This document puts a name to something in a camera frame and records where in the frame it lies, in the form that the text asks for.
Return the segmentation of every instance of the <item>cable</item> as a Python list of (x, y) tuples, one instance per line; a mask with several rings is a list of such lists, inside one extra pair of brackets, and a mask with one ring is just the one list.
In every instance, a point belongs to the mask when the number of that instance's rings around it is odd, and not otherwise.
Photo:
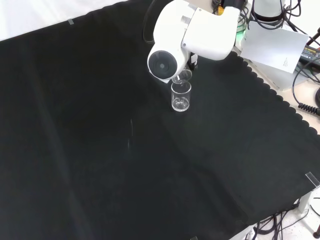
[(220, 3), (221, 3), (221, 0), (212, 0), (211, 6), (213, 9), (213, 14), (215, 14), (219, 10)]
[(294, 100), (295, 100), (298, 104), (300, 104), (300, 102), (298, 101), (298, 99), (296, 98), (296, 95), (295, 95), (295, 83), (296, 83), (297, 77), (298, 77), (298, 75), (302, 72), (303, 69), (305, 69), (306, 67), (308, 67), (310, 64), (313, 64), (313, 63), (314, 63), (315, 61), (317, 61), (317, 60), (320, 60), (320, 57), (317, 57), (316, 59), (308, 62), (303, 68), (301, 68), (301, 69), (297, 72), (297, 74), (296, 74), (295, 77), (294, 77), (294, 80), (293, 80), (293, 83), (292, 83), (292, 94), (293, 94)]
[(310, 69), (310, 73), (315, 77), (315, 79), (313, 79), (311, 76), (309, 76), (309, 75), (304, 71), (304, 68), (303, 68), (303, 67), (300, 67), (299, 65), (297, 65), (297, 67), (298, 67), (298, 69), (301, 70), (301, 72), (303, 72), (303, 73), (305, 74), (304, 77), (309, 78), (309, 79), (311, 79), (312, 81), (314, 81), (315, 83), (319, 83), (319, 84), (320, 84), (320, 80), (317, 78), (317, 76), (314, 75), (315, 73), (314, 73), (311, 69)]
[(263, 225), (259, 230), (262, 230), (263, 228), (264, 228), (264, 226), (266, 226), (268, 223), (270, 223), (272, 221), (272, 217), (270, 218), (270, 220), (269, 221), (267, 221), (266, 222), (266, 224), (265, 225)]
[(309, 209), (308, 209), (308, 211), (306, 212), (306, 215), (305, 215), (304, 217), (302, 217), (302, 218), (300, 218), (299, 220), (295, 221), (295, 222), (292, 223), (291, 225), (284, 227), (282, 230), (285, 230), (285, 229), (287, 229), (287, 228), (295, 225), (297, 222), (299, 222), (299, 221), (301, 221), (302, 219), (304, 219), (304, 218), (308, 215), (308, 213), (309, 213)]
[[(298, 28), (296, 25), (294, 25), (289, 19), (287, 19), (286, 21), (288, 22), (288, 24), (290, 23), (291, 25), (293, 25), (296, 29), (298, 29), (298, 30), (299, 30), (300, 32), (302, 32), (303, 34), (308, 35), (308, 34), (306, 34), (303, 30), (301, 30), (301, 29)], [(318, 45), (320, 46), (320, 43), (317, 42), (313, 37), (311, 37), (311, 36), (309, 36), (309, 35), (308, 35), (308, 37), (309, 37), (312, 41), (314, 41), (316, 44), (318, 44)]]
[(240, 16), (241, 16), (243, 19), (245, 19), (246, 24), (248, 24), (248, 22), (249, 22), (248, 17), (247, 17), (246, 15), (244, 15), (242, 12), (240, 13)]
[[(281, 5), (281, 14), (283, 14), (282, 0), (280, 0), (280, 5)], [(252, 14), (252, 16), (254, 17), (254, 20), (256, 21), (256, 23), (259, 24), (260, 27), (262, 27), (262, 28), (264, 28), (264, 29), (267, 29), (267, 30), (276, 30), (276, 29), (282, 27), (282, 25), (283, 25), (284, 22), (285, 22), (285, 18), (283, 17), (281, 23), (280, 23), (278, 26), (274, 27), (274, 28), (269, 28), (269, 27), (266, 27), (266, 26), (264, 26), (263, 24), (261, 24), (260, 21), (258, 20), (257, 16), (256, 16), (256, 13), (255, 13), (255, 0), (252, 1), (251, 14)]]
[(319, 78), (315, 75), (315, 73), (314, 73), (314, 71), (313, 71), (312, 69), (310, 69), (310, 73), (311, 73), (312, 76), (314, 76), (314, 78), (316, 79), (316, 81), (314, 81), (314, 82), (320, 83)]
[(288, 11), (290, 11), (290, 15), (289, 15), (289, 21), (290, 21), (290, 18), (291, 18), (291, 13), (292, 13), (292, 9), (289, 9)]
[(316, 91), (314, 100), (317, 107), (320, 108), (320, 88)]
[[(312, 38), (317, 39), (318, 37), (320, 37), (320, 27), (318, 28), (317, 33)], [(313, 43), (313, 40), (309, 40), (306, 44), (310, 46), (310, 44), (312, 43)]]
[(316, 212), (316, 210), (310, 205), (310, 208), (312, 209), (312, 211), (314, 211), (315, 214), (317, 214), (320, 217), (320, 214)]
[(145, 37), (145, 30), (146, 30), (146, 25), (147, 25), (147, 20), (149, 18), (149, 14), (151, 9), (154, 7), (155, 3), (157, 0), (152, 0), (151, 4), (149, 5), (148, 9), (145, 12), (144, 18), (143, 18), (143, 23), (142, 23), (142, 38), (147, 44), (154, 44), (155, 40), (147, 40)]
[(265, 220), (260, 221), (260, 223), (263, 224), (263, 223), (265, 223), (265, 222), (267, 222), (269, 220), (272, 220), (272, 218), (273, 218), (273, 215), (270, 216), (270, 217), (267, 217)]
[(284, 220), (284, 218), (285, 218), (285, 216), (287, 215), (287, 213), (288, 213), (289, 211), (286, 211), (285, 213), (284, 213), (284, 215), (282, 215), (282, 213), (283, 212), (281, 212), (281, 217), (280, 217), (280, 221), (279, 221), (279, 223), (277, 224), (277, 226), (276, 227), (278, 227), (279, 226), (279, 228), (277, 229), (277, 228), (275, 228), (275, 230), (274, 230), (274, 235), (273, 235), (273, 237), (272, 237), (272, 239), (273, 240), (278, 240), (278, 235), (279, 235), (279, 232), (280, 232), (280, 228), (281, 228), (281, 224), (282, 224), (282, 221)]
[[(299, 7), (299, 14), (298, 15), (292, 14), (292, 10), (296, 9), (297, 7)], [(298, 0), (297, 5), (294, 8), (288, 9), (286, 11), (286, 13), (289, 14), (289, 16), (300, 17), (301, 16), (301, 0)]]
[(269, 221), (266, 224), (264, 224), (261, 228), (257, 228), (257, 230), (255, 228), (253, 228), (253, 230), (260, 235), (268, 235), (268, 234), (272, 233), (275, 230), (275, 228), (277, 227), (277, 215), (276, 214), (272, 215), (271, 220), (273, 220), (273, 225), (270, 229), (262, 230), (262, 228), (270, 222)]
[(318, 116), (320, 116), (320, 108), (316, 108), (314, 106), (309, 106), (309, 105), (306, 105), (306, 104), (303, 104), (303, 103), (299, 102), (297, 97), (296, 97), (296, 95), (295, 95), (295, 83), (296, 83), (298, 75), (301, 73), (301, 71), (303, 69), (305, 69), (306, 67), (308, 67), (310, 64), (314, 63), (317, 60), (320, 60), (320, 57), (317, 57), (316, 59), (308, 62), (302, 69), (300, 69), (297, 72), (297, 74), (294, 77), (293, 83), (292, 83), (292, 95), (293, 95), (294, 100), (299, 104), (298, 108), (303, 109), (303, 110), (305, 110), (305, 111), (307, 111), (309, 113), (317, 114)]
[(284, 232), (283, 232), (283, 229), (282, 229), (282, 221), (281, 221), (281, 240), (284, 240)]
[[(257, 223), (256, 228), (257, 228), (257, 229), (259, 229), (259, 226), (260, 226), (260, 222), (258, 222), (258, 223)], [(257, 235), (258, 235), (258, 231), (255, 231), (255, 234), (254, 234), (254, 236), (253, 236), (252, 240), (256, 240)]]
[(246, 16), (248, 16), (249, 9), (248, 9), (246, 6), (244, 6), (242, 10), (243, 10), (244, 14), (245, 14)]

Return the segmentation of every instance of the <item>clear glass cup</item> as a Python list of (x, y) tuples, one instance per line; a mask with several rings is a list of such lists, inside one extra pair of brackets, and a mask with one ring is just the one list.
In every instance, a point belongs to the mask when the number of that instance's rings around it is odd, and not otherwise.
[(171, 85), (171, 105), (177, 112), (186, 111), (190, 106), (191, 84), (183, 82), (181, 84), (172, 83)]
[(191, 79), (191, 77), (192, 71), (190, 70), (188, 64), (186, 64), (182, 72), (178, 76), (172, 78), (171, 80), (175, 84), (182, 84), (188, 82)]

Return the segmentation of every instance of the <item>black cloth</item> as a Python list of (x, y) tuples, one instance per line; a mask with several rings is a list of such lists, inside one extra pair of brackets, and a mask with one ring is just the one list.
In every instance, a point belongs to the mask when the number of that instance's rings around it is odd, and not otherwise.
[(0, 42), (0, 239), (227, 240), (320, 179), (320, 139), (231, 53), (188, 111), (129, 1)]

